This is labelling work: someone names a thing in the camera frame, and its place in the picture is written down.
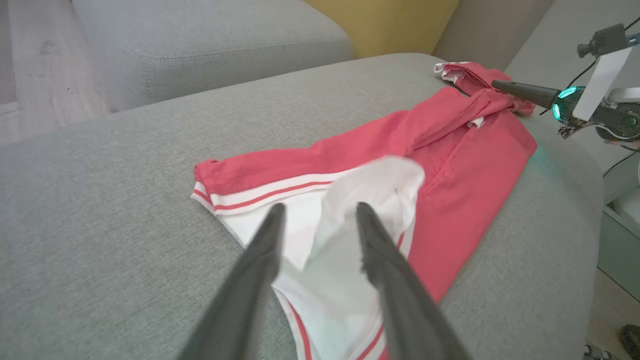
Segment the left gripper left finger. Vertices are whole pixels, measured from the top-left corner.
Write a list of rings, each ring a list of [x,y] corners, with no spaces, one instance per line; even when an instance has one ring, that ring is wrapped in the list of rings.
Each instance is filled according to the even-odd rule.
[[[180,352],[179,360],[256,360],[268,292],[281,268],[286,206],[268,210]]]

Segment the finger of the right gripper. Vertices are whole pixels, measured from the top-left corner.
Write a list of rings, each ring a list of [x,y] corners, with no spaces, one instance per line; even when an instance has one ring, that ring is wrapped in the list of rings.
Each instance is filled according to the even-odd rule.
[[[543,109],[550,109],[559,93],[558,89],[554,88],[505,80],[493,80],[491,86],[498,91],[528,101]]]

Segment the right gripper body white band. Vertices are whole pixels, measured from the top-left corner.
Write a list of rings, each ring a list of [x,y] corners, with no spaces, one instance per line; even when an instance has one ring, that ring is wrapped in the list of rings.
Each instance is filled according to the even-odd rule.
[[[613,88],[632,51],[627,47],[601,55],[586,86],[558,91],[552,114],[563,139],[594,127],[606,141],[639,141],[639,88]]]

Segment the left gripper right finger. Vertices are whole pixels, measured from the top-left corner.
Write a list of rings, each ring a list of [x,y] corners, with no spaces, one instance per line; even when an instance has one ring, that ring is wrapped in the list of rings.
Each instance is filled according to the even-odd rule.
[[[470,355],[375,210],[356,207],[362,269],[377,290],[391,360],[468,360]]]

